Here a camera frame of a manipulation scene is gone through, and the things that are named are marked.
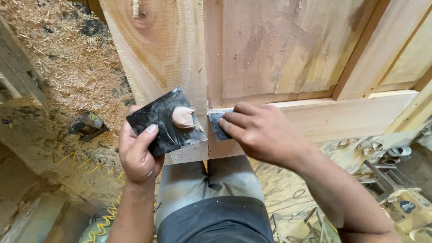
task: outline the fingernail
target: fingernail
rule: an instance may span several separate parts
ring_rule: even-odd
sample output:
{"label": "fingernail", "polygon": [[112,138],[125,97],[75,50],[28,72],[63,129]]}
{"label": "fingernail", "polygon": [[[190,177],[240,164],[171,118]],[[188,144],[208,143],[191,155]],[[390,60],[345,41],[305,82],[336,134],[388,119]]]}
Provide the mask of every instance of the fingernail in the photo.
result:
{"label": "fingernail", "polygon": [[146,131],[150,134],[155,133],[156,129],[158,129],[158,126],[156,124],[151,124],[149,127],[147,127]]}

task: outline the putty knife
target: putty knife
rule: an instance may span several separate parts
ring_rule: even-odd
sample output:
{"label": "putty knife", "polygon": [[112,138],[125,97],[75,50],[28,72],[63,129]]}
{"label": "putty knife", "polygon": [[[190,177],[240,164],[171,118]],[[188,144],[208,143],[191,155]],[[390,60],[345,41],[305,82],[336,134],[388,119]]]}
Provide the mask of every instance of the putty knife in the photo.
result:
{"label": "putty knife", "polygon": [[219,126],[219,118],[221,118],[223,114],[227,112],[232,112],[232,108],[208,110],[207,112],[210,124],[212,125],[213,133],[215,134],[217,141],[223,141],[232,138],[222,130],[222,127]]}
{"label": "putty knife", "polygon": [[159,133],[149,146],[153,156],[207,141],[205,133],[200,131],[201,125],[194,113],[192,113],[194,128],[181,129],[172,122],[172,112],[181,106],[191,107],[183,89],[179,86],[126,117],[137,135],[152,123],[158,125]]}

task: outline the leg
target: leg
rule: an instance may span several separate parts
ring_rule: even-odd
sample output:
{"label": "leg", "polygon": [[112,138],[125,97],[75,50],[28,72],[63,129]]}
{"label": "leg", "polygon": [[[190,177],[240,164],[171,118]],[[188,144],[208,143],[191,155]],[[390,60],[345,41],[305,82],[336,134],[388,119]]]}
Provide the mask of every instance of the leg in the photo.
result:
{"label": "leg", "polygon": [[253,197],[264,202],[261,184],[245,155],[208,160],[209,190],[206,198],[218,196]]}
{"label": "leg", "polygon": [[156,202],[156,226],[174,211],[203,200],[207,178],[202,161],[164,166]]}

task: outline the wooden door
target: wooden door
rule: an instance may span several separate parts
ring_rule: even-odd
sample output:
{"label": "wooden door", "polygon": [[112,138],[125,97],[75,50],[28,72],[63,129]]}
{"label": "wooden door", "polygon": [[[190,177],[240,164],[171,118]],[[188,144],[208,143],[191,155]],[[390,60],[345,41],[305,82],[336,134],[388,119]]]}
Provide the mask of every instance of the wooden door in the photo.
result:
{"label": "wooden door", "polygon": [[[432,114],[431,5],[101,0],[137,103],[182,85],[201,124],[207,109],[271,103],[315,142],[416,129]],[[203,127],[209,141],[173,160],[242,153]]]}

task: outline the black putty knife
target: black putty knife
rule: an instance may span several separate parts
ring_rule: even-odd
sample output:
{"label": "black putty knife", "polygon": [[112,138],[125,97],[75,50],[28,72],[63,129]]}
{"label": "black putty knife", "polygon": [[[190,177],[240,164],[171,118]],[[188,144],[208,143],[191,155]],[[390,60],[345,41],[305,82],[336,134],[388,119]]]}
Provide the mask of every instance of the black putty knife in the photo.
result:
{"label": "black putty knife", "polygon": [[172,112],[176,107],[181,106],[191,107],[183,89],[179,86],[126,117],[137,135],[152,123],[158,125],[159,133],[149,146],[153,156],[207,140],[205,133],[200,131],[201,125],[194,113],[192,113],[194,128],[181,129],[172,122]]}

